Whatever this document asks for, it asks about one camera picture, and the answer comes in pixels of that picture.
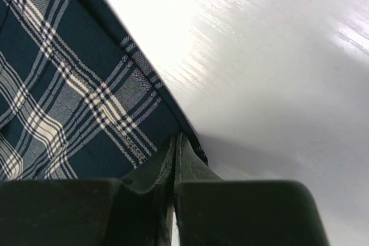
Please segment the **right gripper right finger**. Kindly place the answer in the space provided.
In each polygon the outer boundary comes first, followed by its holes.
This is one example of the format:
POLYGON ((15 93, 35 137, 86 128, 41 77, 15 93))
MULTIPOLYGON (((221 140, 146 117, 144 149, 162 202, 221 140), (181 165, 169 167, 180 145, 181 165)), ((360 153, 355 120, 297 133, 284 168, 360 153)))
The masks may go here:
POLYGON ((311 192, 291 180, 225 181, 179 134, 174 200, 180 245, 328 245, 311 192))

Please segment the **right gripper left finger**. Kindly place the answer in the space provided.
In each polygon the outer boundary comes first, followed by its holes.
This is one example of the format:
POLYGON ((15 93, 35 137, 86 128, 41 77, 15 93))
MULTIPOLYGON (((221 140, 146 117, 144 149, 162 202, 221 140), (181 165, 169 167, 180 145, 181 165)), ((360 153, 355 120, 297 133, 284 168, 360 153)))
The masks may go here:
POLYGON ((2 245, 170 245, 174 137, 121 179, 1 184, 2 245))

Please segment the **navy plaid pleated skirt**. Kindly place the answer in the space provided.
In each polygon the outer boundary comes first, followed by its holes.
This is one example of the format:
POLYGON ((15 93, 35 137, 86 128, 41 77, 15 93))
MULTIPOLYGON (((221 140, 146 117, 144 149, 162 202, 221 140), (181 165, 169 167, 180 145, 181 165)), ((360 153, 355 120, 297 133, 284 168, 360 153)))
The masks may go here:
POLYGON ((103 0, 1 0, 1 180, 120 178, 183 132, 103 0))

